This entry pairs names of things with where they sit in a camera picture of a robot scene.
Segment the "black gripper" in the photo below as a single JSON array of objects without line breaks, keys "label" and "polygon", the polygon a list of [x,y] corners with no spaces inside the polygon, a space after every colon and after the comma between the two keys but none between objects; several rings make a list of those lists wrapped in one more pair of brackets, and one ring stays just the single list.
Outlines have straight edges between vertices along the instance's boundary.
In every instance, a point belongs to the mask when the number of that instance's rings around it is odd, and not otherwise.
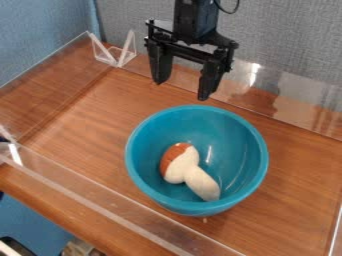
[{"label": "black gripper", "polygon": [[216,30],[218,12],[225,11],[220,0],[174,0],[173,20],[150,18],[145,21],[145,47],[153,82],[161,84],[170,76],[173,57],[204,64],[198,78],[197,99],[204,101],[216,91],[224,72],[230,70],[237,43]]}]

